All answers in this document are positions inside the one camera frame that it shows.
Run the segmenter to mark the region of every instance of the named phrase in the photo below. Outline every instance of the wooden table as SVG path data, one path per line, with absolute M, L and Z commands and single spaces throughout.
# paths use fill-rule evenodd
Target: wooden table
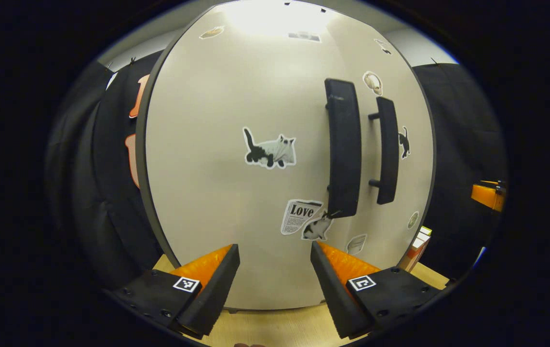
M 161 255 L 154 269 L 171 272 L 174 266 L 166 255 Z M 421 263 L 416 264 L 412 275 L 439 290 L 444 289 L 448 281 Z M 199 341 L 214 347 L 233 347 L 235 343 L 266 347 L 338 347 L 363 337 L 339 338 L 328 307 L 322 303 L 300 309 L 240 310 L 235 314 L 223 310 L 210 336 Z

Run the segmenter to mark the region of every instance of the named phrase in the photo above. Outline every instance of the black handle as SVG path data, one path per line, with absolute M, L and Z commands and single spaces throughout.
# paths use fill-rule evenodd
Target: black handle
M 382 138 L 382 165 L 380 180 L 369 180 L 369 185 L 378 187 L 378 204 L 394 200 L 399 175 L 399 127 L 394 103 L 385 97 L 377 97 L 378 113 L 370 114 L 369 120 L 380 119 Z
M 354 83 L 324 80 L 330 124 L 328 215 L 356 214 L 361 189 L 361 119 Z

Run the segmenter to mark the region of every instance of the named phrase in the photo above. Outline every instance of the sticker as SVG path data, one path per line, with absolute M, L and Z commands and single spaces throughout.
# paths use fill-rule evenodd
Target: sticker
M 301 230 L 305 222 L 314 217 L 323 205 L 323 202 L 316 200 L 289 200 L 283 213 L 281 233 L 292 235 Z
M 185 292 L 193 293 L 193 291 L 198 287 L 198 280 L 187 279 L 186 277 L 181 277 L 174 284 L 174 288 L 184 290 Z
M 213 29 L 210 29 L 206 33 L 203 33 L 202 35 L 200 35 L 200 39 L 216 37 L 222 32 L 224 32 L 224 26 L 214 27 Z
M 383 86 L 380 77 L 374 72 L 367 71 L 362 76 L 362 80 L 365 82 L 365 86 L 372 90 L 377 96 L 382 96 Z
M 303 230 L 303 235 L 301 235 L 301 240 L 320 240 L 326 241 L 326 231 L 330 229 L 330 226 L 333 224 L 332 218 L 328 215 L 326 211 L 323 211 L 322 216 L 318 219 L 310 220 Z
M 294 149 L 296 138 L 287 138 L 283 134 L 279 134 L 277 140 L 255 144 L 251 130 L 244 127 L 242 131 L 244 131 L 244 140 L 249 151 L 244 156 L 246 164 L 260 165 L 269 170 L 275 166 L 285 169 L 288 166 L 296 165 L 296 151 Z
M 418 211 L 412 214 L 412 217 L 410 217 L 410 221 L 407 222 L 407 228 L 411 229 L 414 224 L 416 224 L 416 220 L 418 219 Z
M 403 147 L 403 153 L 401 159 L 404 160 L 410 155 L 410 140 L 407 138 L 407 128 L 403 126 L 403 134 L 399 133 L 399 145 Z
M 129 171 L 131 172 L 131 179 L 134 180 L 134 184 L 140 189 L 138 183 L 138 165 L 135 162 L 135 134 L 131 134 L 125 138 L 125 146 L 129 153 Z
M 138 89 L 138 96 L 135 98 L 135 105 L 134 108 L 132 108 L 129 111 L 129 118 L 136 118 L 138 117 L 138 111 L 140 110 L 140 101 L 142 101 L 142 94 L 144 93 L 144 88 L 147 87 L 148 77 L 151 74 L 142 76 L 140 79 L 138 79 L 138 84 L 140 85 L 140 89 Z
M 390 53 L 389 50 L 387 50 L 386 48 L 384 48 L 384 46 L 387 45 L 386 42 L 380 41 L 379 39 L 376 39 L 376 38 L 374 38 L 374 41 L 375 41 L 377 44 L 380 45 L 380 48 L 382 49 L 382 52 L 392 55 L 392 53 Z
M 348 251 L 348 254 L 349 255 L 359 254 L 362 251 L 363 246 L 365 246 L 366 240 L 367 240 L 367 234 L 354 236 L 352 239 L 350 239 L 350 241 L 348 242 L 348 245 L 346 246 L 346 250 Z
M 315 42 L 321 42 L 320 36 L 316 33 L 308 33 L 307 31 L 299 31 L 297 33 L 288 33 L 289 38 L 299 38 L 302 40 L 309 40 Z
M 356 290 L 357 292 L 360 292 L 363 289 L 371 288 L 372 286 L 376 285 L 376 282 L 374 282 L 369 276 L 360 276 L 348 281 L 352 284 L 354 290 Z

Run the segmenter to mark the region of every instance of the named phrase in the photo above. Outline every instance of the cat sticker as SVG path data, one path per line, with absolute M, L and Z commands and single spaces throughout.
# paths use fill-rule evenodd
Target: cat sticker
M 283 134 L 279 134 L 277 140 L 254 143 L 251 130 L 244 127 L 242 131 L 249 151 L 244 156 L 246 164 L 260 165 L 269 170 L 275 166 L 285 169 L 288 166 L 296 165 L 296 151 L 294 149 L 296 138 L 287 138 Z
M 365 86 L 372 90 L 374 94 L 377 96 L 382 96 L 384 90 L 382 86 L 382 81 L 380 80 L 380 77 L 376 75 L 374 72 L 367 71 L 362 76 L 363 82 L 365 82 Z
M 310 218 L 318 215 L 323 205 L 323 202 L 316 200 L 288 200 L 281 222 L 281 234 L 292 235 L 301 230 Z
M 401 154 L 402 160 L 410 155 L 410 140 L 407 138 L 407 128 L 405 125 L 403 127 L 403 132 L 403 134 L 399 133 L 399 145 L 403 147 L 403 153 Z
M 390 53 L 390 51 L 387 50 L 387 49 L 384 47 L 384 46 L 387 45 L 386 42 L 380 41 L 380 40 L 378 40 L 378 39 L 376 39 L 376 38 L 374 38 L 374 41 L 375 41 L 378 45 L 380 45 L 380 48 L 382 49 L 382 52 L 384 52 L 384 53 L 386 53 L 386 54 L 392 55 L 392 53 Z
M 320 240 L 326 241 L 326 231 L 330 229 L 330 225 L 333 223 L 331 216 L 328 215 L 326 211 L 322 213 L 321 218 L 314 219 L 307 223 L 305 229 L 303 230 L 303 235 L 301 235 L 301 240 Z
M 224 26 L 214 27 L 213 29 L 210 29 L 206 33 L 203 33 L 202 35 L 200 35 L 200 39 L 216 37 L 222 32 L 224 32 Z
M 365 246 L 365 241 L 367 241 L 367 234 L 354 236 L 349 240 L 348 245 L 346 246 L 346 251 L 348 251 L 349 255 L 359 254 L 362 251 L 363 246 Z

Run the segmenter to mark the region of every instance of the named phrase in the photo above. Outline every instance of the black fabric backdrop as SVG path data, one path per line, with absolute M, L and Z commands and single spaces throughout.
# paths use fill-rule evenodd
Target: black fabric backdrop
M 90 64 L 54 119 L 46 152 L 46 187 L 56 226 L 75 233 L 101 284 L 115 289 L 150 270 L 162 254 L 129 169 L 125 138 L 138 79 L 161 53 L 112 72 Z
M 458 64 L 414 68 L 433 116 L 436 171 L 421 262 L 451 279 L 473 264 L 497 227 L 497 213 L 471 199 L 480 180 L 506 180 L 502 132 L 478 84 Z
M 161 250 L 148 222 L 140 190 L 129 169 L 125 138 L 135 134 L 136 118 L 129 118 L 140 84 L 161 52 L 152 53 L 121 68 L 99 104 L 92 131 L 92 166 L 97 187 L 124 248 L 140 270 L 153 268 Z

